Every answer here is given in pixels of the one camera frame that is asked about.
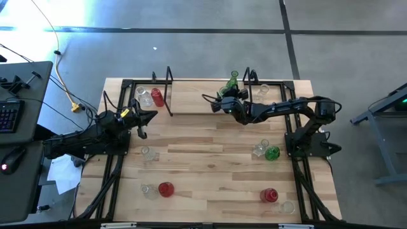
concrete floor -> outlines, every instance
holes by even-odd
[[[120,28],[283,29],[278,0],[122,0],[36,1],[54,25]],[[285,0],[291,29],[391,31],[406,30],[403,0]],[[53,33],[30,1],[9,1],[0,13],[0,43],[33,59],[52,60]],[[260,78],[292,79],[283,34],[141,34],[58,33],[64,57],[60,73],[69,89],[93,105],[100,100],[107,77],[164,76],[171,66],[176,78],[225,78],[246,66]],[[344,220],[369,225],[407,227],[407,184],[376,187],[387,174],[367,123],[348,122],[377,99],[406,83],[406,36],[293,36],[303,80],[312,80],[314,94],[343,104],[337,120],[325,129],[330,141],[343,147],[332,156],[333,176]],[[5,50],[9,62],[23,60]],[[81,126],[84,114],[70,112],[64,93],[49,84],[45,101]],[[56,133],[75,130],[44,107],[39,124]],[[40,204],[53,209],[25,221],[67,219],[73,191],[59,196],[43,188]]]

keyboard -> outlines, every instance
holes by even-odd
[[[15,133],[24,101],[0,101],[0,134]]]

red bottle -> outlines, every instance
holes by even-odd
[[[158,191],[162,197],[170,197],[172,194],[174,194],[174,185],[172,185],[170,182],[161,183],[158,186]]]
[[[161,94],[161,91],[159,89],[153,88],[151,90],[151,96],[156,106],[158,107],[164,106],[163,95]]]
[[[260,192],[260,199],[263,202],[276,202],[279,194],[274,188],[267,188]]]

wooden table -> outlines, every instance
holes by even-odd
[[[104,90],[114,104],[118,102],[122,79],[108,78],[105,82]],[[310,81],[298,80],[294,81],[294,85],[297,97],[313,96]],[[145,86],[148,90],[158,87],[163,92],[161,86]],[[267,101],[281,101],[280,90],[272,88],[267,96]],[[170,117],[165,106],[156,108],[153,105],[148,109],[158,110],[158,115],[145,128],[147,139],[138,138],[137,130],[132,130],[129,154],[125,157],[121,173],[115,221],[301,222],[293,168],[284,145],[286,126],[282,116],[243,126],[227,114],[175,114]],[[301,116],[301,122],[304,125],[307,118]],[[281,156],[277,161],[269,162],[264,156],[252,154],[253,146],[262,139],[280,148]],[[144,161],[142,146],[149,146],[158,153],[154,161]],[[329,165],[320,158],[309,160],[316,193],[328,209],[341,218]],[[105,163],[105,155],[95,156],[87,163],[76,199],[78,214],[85,210],[100,190]],[[175,186],[172,197],[149,200],[142,194],[141,184],[158,186],[165,181]],[[259,193],[265,188],[278,191],[277,203],[260,202]],[[109,195],[104,205],[104,215],[109,205]],[[311,216],[307,194],[305,200],[308,215]],[[285,201],[294,204],[292,214],[279,211],[279,205]]]

yellow connector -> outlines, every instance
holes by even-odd
[[[72,103],[72,109],[71,109],[71,111],[72,112],[78,112],[78,111],[80,111],[81,110],[81,107],[79,106],[79,105],[77,105],[76,103]]]

